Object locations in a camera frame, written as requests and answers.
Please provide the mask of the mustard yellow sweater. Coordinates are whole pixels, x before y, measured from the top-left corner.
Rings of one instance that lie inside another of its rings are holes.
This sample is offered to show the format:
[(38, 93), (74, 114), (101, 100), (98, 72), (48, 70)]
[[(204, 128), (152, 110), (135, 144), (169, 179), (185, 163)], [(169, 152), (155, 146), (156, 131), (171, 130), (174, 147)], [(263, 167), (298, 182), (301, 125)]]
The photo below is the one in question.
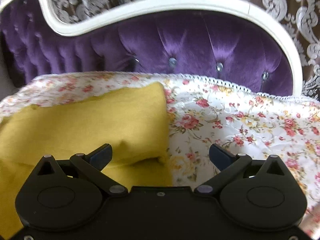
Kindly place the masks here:
[(122, 88), (86, 100), (30, 105), (1, 121), (1, 235), (22, 228), (15, 211), (19, 189), (44, 155), (68, 159), (112, 146), (104, 174), (127, 188), (171, 186), (169, 119), (162, 84)]

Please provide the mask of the floral bed cover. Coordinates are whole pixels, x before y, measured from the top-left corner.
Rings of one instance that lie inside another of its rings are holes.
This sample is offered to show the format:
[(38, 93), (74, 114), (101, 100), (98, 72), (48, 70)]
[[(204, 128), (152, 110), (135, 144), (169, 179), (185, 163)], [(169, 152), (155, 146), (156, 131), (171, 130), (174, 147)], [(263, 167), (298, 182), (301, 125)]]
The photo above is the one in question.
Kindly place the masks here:
[(319, 103), (276, 98), (208, 77), (87, 72), (44, 75), (1, 103), (1, 117), (29, 105), (51, 107), (112, 90), (160, 82), (169, 115), (169, 159), (176, 186), (195, 186), (217, 173), (208, 157), (216, 143), (264, 159), (278, 154), (305, 193), (302, 228), (319, 237)]

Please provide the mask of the grey pillow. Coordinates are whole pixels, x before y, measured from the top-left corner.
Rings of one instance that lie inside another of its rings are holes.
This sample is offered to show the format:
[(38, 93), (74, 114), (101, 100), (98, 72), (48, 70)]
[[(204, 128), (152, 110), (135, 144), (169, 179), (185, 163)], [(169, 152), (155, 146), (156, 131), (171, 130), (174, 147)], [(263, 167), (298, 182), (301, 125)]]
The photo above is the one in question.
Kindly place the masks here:
[(12, 79), (13, 55), (5, 42), (1, 41), (1, 100), (15, 94), (18, 87)]

